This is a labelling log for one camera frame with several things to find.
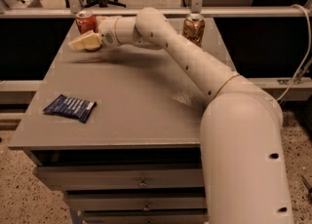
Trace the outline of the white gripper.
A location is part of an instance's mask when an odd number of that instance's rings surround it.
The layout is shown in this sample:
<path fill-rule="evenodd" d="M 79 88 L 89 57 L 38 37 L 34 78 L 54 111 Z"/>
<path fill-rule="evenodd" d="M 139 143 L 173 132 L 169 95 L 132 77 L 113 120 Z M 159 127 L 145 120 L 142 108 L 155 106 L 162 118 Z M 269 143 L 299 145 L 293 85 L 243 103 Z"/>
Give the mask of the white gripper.
<path fill-rule="evenodd" d="M 73 51 L 97 51 L 101 48 L 102 42 L 105 46 L 117 46 L 115 25 L 119 18 L 121 16 L 96 16 L 98 33 L 89 30 L 70 41 L 68 46 Z"/>

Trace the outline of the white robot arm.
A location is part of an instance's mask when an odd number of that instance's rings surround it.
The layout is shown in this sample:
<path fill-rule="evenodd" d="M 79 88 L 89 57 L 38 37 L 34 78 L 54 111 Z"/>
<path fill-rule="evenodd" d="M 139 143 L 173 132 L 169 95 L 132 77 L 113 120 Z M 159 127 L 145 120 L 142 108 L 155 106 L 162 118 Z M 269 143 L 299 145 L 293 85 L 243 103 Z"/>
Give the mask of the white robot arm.
<path fill-rule="evenodd" d="M 200 145 L 209 224 L 294 224 L 277 100 L 180 35 L 154 8 L 133 18 L 100 17 L 96 29 L 69 46 L 124 44 L 165 50 L 207 98 Z"/>

